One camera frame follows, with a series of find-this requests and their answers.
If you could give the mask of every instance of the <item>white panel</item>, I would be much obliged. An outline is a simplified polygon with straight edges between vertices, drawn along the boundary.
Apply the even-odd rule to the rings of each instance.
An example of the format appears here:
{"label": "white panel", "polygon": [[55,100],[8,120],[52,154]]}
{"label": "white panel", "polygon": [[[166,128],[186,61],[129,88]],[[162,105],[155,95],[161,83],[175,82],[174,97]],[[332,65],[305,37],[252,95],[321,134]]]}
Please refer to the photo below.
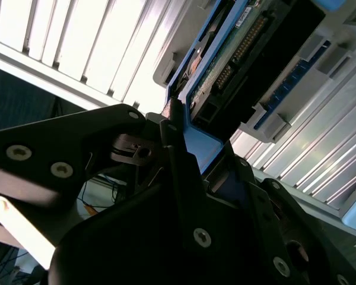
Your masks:
{"label": "white panel", "polygon": [[279,177],[287,172],[291,163],[295,163],[307,149],[311,149],[318,144],[348,112],[352,111],[356,105],[356,73],[341,88],[335,90],[332,99],[301,130],[290,145],[285,147],[284,151],[274,160],[264,165],[266,173]]}
{"label": "white panel", "polygon": [[49,32],[47,34],[46,44],[42,54],[42,62],[50,67],[54,62],[63,27],[65,25],[67,12],[70,6],[70,0],[56,1],[53,17],[50,22]]}
{"label": "white panel", "polygon": [[322,202],[333,201],[336,196],[356,186],[356,155],[346,161],[321,184],[313,197]]}
{"label": "white panel", "polygon": [[251,137],[249,134],[242,132],[239,137],[232,144],[234,152],[240,157],[246,157],[246,155],[252,150],[252,148],[259,141],[256,138]]}
{"label": "white panel", "polygon": [[29,39],[29,56],[38,61],[42,58],[56,1],[41,0],[36,5]]}
{"label": "white panel", "polygon": [[0,42],[22,52],[27,31],[31,0],[2,0]]}
{"label": "white panel", "polygon": [[80,80],[90,56],[108,0],[77,0],[59,60],[60,72]]}
{"label": "white panel", "polygon": [[0,44],[0,69],[87,110],[120,103],[2,44]]}
{"label": "white panel", "polygon": [[313,169],[307,172],[297,182],[296,187],[303,192],[311,192],[319,181],[322,181],[326,175],[346,157],[351,157],[356,153],[356,134],[349,137],[349,140],[338,147],[336,151],[326,155]]}
{"label": "white panel", "polygon": [[295,185],[304,173],[335,153],[356,134],[356,106],[321,139],[304,150],[281,174],[281,180]]}
{"label": "white panel", "polygon": [[137,70],[124,103],[133,105],[137,101],[140,112],[162,112],[165,102],[166,89],[153,80],[153,73],[157,67],[157,58],[180,15],[185,0],[172,0],[161,24]]}
{"label": "white panel", "polygon": [[112,0],[87,64],[87,85],[108,93],[145,0]]}
{"label": "white panel", "polygon": [[122,101],[128,87],[137,71],[144,52],[155,33],[156,25],[165,11],[168,0],[153,0],[145,18],[140,21],[139,29],[135,31],[120,67],[112,82],[113,98]]}

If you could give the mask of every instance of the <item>black cable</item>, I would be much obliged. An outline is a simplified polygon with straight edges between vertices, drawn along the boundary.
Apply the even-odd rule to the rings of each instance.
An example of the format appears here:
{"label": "black cable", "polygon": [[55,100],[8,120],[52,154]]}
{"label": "black cable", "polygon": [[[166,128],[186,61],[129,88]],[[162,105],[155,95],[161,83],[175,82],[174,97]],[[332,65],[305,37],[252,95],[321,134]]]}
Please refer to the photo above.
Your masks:
{"label": "black cable", "polygon": [[80,200],[80,201],[82,201],[82,203],[84,204],[84,205],[86,205],[86,206],[89,206],[89,207],[91,207],[91,208],[103,208],[103,209],[106,209],[106,208],[109,208],[109,207],[111,207],[111,206],[94,206],[94,205],[90,205],[89,203],[87,203],[86,201],[84,201],[84,194],[85,194],[85,190],[86,190],[86,188],[87,188],[87,181],[85,182],[85,184],[84,184],[84,189],[83,189],[83,192],[82,192],[82,198],[77,198],[78,200]]}
{"label": "black cable", "polygon": [[[15,248],[12,248],[12,252],[10,253],[9,257],[13,254],[14,250],[15,250]],[[3,270],[4,270],[4,267],[7,266],[8,262],[10,262],[10,261],[12,261],[12,260],[14,260],[14,259],[9,259],[9,260],[7,260],[7,261],[5,261],[5,262],[2,262],[2,263],[0,264],[0,266],[2,266],[2,268],[1,268],[1,270],[0,270],[0,275],[1,275],[1,273],[3,272]]]}
{"label": "black cable", "polygon": [[116,197],[115,197],[115,183],[112,184],[112,202],[115,203],[116,202]]}
{"label": "black cable", "polygon": [[112,207],[112,206],[94,206],[94,205],[91,205],[91,204],[85,202],[83,199],[81,199],[79,197],[77,199],[80,200],[84,205],[89,206],[91,208],[109,208],[109,207]]}
{"label": "black cable", "polygon": [[11,259],[9,259],[9,260],[7,260],[7,261],[2,262],[2,263],[0,264],[0,266],[2,266],[2,265],[5,264],[5,263],[8,263],[8,262],[10,262],[10,261],[12,261],[12,260],[16,260],[16,259],[19,258],[19,257],[23,257],[25,254],[28,254],[28,252],[26,252],[26,253],[24,253],[24,254],[20,254],[20,255],[17,256],[17,257],[13,257],[13,258],[11,258]]}

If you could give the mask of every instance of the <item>electronic component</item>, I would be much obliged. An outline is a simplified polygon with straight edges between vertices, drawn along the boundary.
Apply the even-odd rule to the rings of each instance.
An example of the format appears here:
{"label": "electronic component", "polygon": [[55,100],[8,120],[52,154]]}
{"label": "electronic component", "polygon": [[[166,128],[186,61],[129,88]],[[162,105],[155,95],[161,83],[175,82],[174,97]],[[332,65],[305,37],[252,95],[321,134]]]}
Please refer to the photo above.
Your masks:
{"label": "electronic component", "polygon": [[[305,0],[289,4],[265,0],[246,6],[190,96],[193,124],[223,141],[230,138],[240,122],[253,116],[252,106],[263,97],[323,17],[320,9]],[[310,65],[300,62],[298,68],[303,67]],[[273,95],[271,100],[279,103],[276,97]]]}

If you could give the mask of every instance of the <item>black plastic part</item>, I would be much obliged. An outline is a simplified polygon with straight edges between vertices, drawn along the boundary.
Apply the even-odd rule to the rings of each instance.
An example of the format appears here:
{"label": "black plastic part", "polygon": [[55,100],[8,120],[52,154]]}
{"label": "black plastic part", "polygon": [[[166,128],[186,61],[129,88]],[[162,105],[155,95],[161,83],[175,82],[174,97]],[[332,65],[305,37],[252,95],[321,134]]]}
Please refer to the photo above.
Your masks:
{"label": "black plastic part", "polygon": [[[110,159],[114,138],[144,126],[140,112],[120,104],[0,131],[0,195],[43,208],[70,207],[85,181],[117,165]],[[26,146],[31,157],[10,159],[12,145]],[[68,163],[72,176],[54,176],[56,162]]]}

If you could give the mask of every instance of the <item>cable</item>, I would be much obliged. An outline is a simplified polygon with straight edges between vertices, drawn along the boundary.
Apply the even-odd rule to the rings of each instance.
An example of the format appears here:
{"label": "cable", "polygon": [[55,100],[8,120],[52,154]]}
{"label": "cable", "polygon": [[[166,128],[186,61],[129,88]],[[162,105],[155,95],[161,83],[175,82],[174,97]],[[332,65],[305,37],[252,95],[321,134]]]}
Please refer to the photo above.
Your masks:
{"label": "cable", "polygon": [[79,197],[77,199],[80,200],[84,205],[89,206],[91,208],[109,208],[109,207],[112,207],[112,206],[94,206],[94,205],[91,205],[91,204],[85,202],[83,199],[81,199]]}
{"label": "cable", "polygon": [[[15,250],[15,248],[12,248],[12,252],[9,254],[9,257],[13,254],[14,250]],[[12,260],[14,260],[14,259],[13,259],[13,258],[12,258],[12,259],[9,259],[9,260],[7,260],[7,261],[5,261],[5,262],[2,262],[2,263],[0,264],[0,266],[2,266],[2,268],[1,268],[1,270],[0,270],[0,275],[1,275],[1,273],[3,272],[3,270],[4,270],[4,267],[8,264],[8,262],[10,262],[10,261],[12,261]]]}
{"label": "cable", "polygon": [[109,177],[108,177],[107,175],[104,175],[104,178],[106,178],[107,181],[108,181],[109,183],[111,183],[111,184],[119,185],[116,181],[113,181],[113,180],[109,179]]}
{"label": "cable", "polygon": [[24,253],[24,254],[21,254],[21,255],[19,255],[19,256],[17,256],[17,257],[13,257],[13,258],[11,258],[11,259],[9,259],[9,260],[7,260],[7,261],[2,262],[2,263],[0,263],[0,266],[2,266],[3,264],[6,264],[6,263],[8,263],[8,262],[10,262],[10,261],[12,261],[12,260],[16,260],[16,259],[19,258],[19,257],[23,257],[25,254],[28,254],[28,252],[26,252],[26,253]]}
{"label": "cable", "polygon": [[83,203],[84,205],[86,205],[86,206],[88,206],[88,207],[91,207],[91,208],[93,208],[94,210],[95,210],[95,208],[103,208],[103,209],[106,209],[106,208],[111,207],[111,206],[105,206],[105,207],[104,207],[104,206],[94,206],[94,205],[91,205],[91,204],[87,203],[86,201],[84,201],[84,194],[85,194],[86,188],[87,188],[87,181],[86,181],[85,184],[84,184],[84,188],[83,188],[83,192],[82,192],[82,198],[77,197],[77,199],[80,200],[80,201],[82,201],[82,203]]}

